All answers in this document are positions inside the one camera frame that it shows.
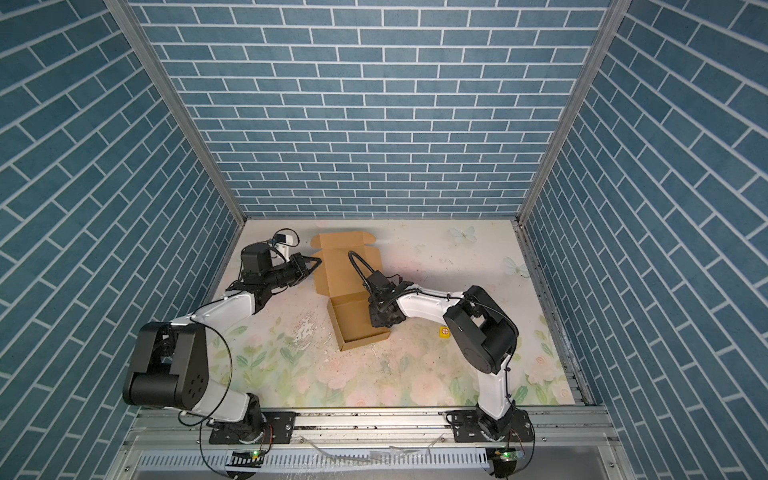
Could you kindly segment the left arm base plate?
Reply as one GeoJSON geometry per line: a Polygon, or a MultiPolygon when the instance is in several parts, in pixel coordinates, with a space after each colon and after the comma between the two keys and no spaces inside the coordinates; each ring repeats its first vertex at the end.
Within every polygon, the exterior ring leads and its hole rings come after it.
{"type": "Polygon", "coordinates": [[[213,421],[211,445],[281,445],[289,444],[297,413],[293,411],[260,411],[240,422],[213,421]]]}

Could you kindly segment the brown cardboard paper box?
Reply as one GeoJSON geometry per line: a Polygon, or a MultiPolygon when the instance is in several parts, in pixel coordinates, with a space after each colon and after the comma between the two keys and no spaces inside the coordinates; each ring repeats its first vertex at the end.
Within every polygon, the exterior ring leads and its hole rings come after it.
{"type": "Polygon", "coordinates": [[[340,351],[384,341],[391,334],[389,328],[371,324],[369,293],[348,257],[353,251],[380,270],[381,254],[375,242],[376,237],[364,231],[319,233],[310,242],[321,259],[313,273],[315,289],[329,298],[327,310],[340,351]]]}

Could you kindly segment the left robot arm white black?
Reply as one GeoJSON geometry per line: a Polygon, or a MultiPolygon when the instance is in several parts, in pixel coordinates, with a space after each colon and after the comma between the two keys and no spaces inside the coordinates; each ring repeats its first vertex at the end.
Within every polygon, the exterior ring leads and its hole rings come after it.
{"type": "Polygon", "coordinates": [[[277,290],[300,284],[322,264],[317,257],[288,257],[270,241],[243,248],[238,277],[224,295],[170,322],[143,325],[129,362],[123,400],[171,408],[209,422],[229,443],[261,442],[270,433],[260,401],[209,377],[208,336],[261,311],[277,290]]]}

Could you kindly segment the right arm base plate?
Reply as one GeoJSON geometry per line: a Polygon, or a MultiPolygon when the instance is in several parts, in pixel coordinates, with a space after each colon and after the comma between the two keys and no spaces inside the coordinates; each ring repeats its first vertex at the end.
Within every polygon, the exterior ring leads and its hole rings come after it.
{"type": "Polygon", "coordinates": [[[452,410],[445,419],[457,443],[533,442],[535,432],[528,412],[511,406],[501,419],[494,419],[479,407],[474,410],[452,410]]]}

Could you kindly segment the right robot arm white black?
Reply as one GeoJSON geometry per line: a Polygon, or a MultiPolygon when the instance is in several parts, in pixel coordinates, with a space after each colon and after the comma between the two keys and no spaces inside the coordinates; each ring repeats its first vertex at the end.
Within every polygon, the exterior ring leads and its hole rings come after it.
{"type": "Polygon", "coordinates": [[[478,426],[490,440],[512,429],[514,401],[508,367],[519,330],[502,308],[479,286],[450,293],[401,280],[394,283],[379,271],[363,279],[369,293],[371,324],[391,327],[422,318],[448,328],[465,360],[478,372],[478,426]]]}

